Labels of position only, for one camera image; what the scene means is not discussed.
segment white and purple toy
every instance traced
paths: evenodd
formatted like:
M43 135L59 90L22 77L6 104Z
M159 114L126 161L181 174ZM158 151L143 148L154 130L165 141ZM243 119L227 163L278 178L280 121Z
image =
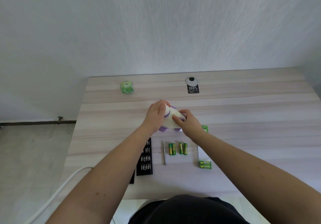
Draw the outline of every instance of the white and purple toy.
M166 129L174 129L175 131L179 131L179 132L182 131L182 129L172 119L172 116L174 115L179 117L183 121L186 120L186 115L177 111L174 106L169 107L166 105L164 122L163 122L163 125L159 128L159 131L165 132Z

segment screwdriver bit set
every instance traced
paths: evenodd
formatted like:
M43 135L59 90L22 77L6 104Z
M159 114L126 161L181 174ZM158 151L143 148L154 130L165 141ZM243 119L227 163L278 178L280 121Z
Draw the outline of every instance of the screwdriver bit set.
M148 139L136 165L136 176L152 175L151 138Z

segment wooden table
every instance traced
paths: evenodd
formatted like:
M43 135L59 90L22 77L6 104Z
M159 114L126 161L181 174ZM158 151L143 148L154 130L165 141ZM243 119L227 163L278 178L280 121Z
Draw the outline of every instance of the wooden table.
M198 79L199 94L187 93L188 76ZM133 94L121 93L125 80L133 81ZM190 109L211 134L321 191L321 101L295 68L90 78L61 180L82 166L96 165L142 123L147 108L159 99ZM162 140L186 142L188 156L167 155L165 166ZM152 157L154 174L135 176L124 199L238 193L216 165L198 168L197 146L184 133L155 133ZM60 200L87 172L74 178Z

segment person's right arm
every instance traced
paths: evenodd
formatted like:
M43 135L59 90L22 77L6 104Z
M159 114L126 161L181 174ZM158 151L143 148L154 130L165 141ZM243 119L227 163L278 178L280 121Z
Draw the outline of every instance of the person's right arm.
M173 120L270 223L321 223L321 193L282 169L205 132L189 110Z

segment tile floor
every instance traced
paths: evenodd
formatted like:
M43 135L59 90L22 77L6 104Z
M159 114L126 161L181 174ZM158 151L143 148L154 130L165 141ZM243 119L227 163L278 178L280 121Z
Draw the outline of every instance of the tile floor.
M0 129L0 223L23 223L59 187L74 124L8 126ZM231 203L251 224L267 220L244 197L220 198ZM116 224L128 223L146 200L123 200ZM34 223L45 223L58 204L52 204Z

